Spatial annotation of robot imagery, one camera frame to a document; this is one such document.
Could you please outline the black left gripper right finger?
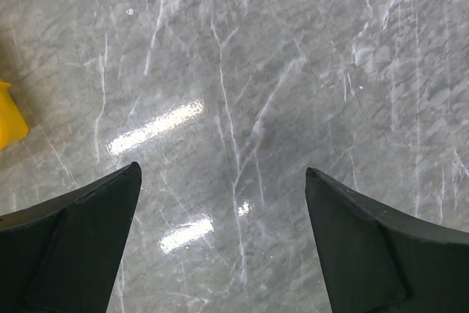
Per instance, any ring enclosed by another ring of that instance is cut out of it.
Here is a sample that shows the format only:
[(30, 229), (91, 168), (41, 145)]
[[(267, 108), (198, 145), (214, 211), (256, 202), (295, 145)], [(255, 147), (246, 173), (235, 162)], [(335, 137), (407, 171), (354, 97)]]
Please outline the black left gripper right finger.
[(467, 312), (468, 234), (306, 171), (306, 201), (333, 312)]

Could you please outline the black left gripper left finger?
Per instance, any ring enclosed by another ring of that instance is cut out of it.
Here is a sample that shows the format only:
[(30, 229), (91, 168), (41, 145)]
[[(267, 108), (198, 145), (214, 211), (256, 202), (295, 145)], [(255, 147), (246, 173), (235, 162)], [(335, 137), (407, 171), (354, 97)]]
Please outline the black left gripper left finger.
[(131, 164), (1, 216), (2, 312), (105, 312), (141, 190)]

